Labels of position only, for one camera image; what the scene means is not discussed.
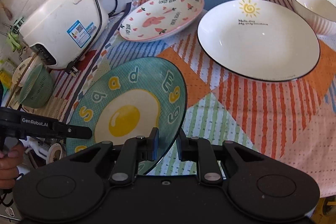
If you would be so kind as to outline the person's left hand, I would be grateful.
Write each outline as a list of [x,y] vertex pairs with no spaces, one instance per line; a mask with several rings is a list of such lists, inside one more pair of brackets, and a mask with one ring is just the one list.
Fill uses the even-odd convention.
[[1,152],[0,161],[0,187],[1,189],[11,189],[15,185],[19,176],[18,165],[23,163],[25,148],[22,143],[14,146],[7,155]]

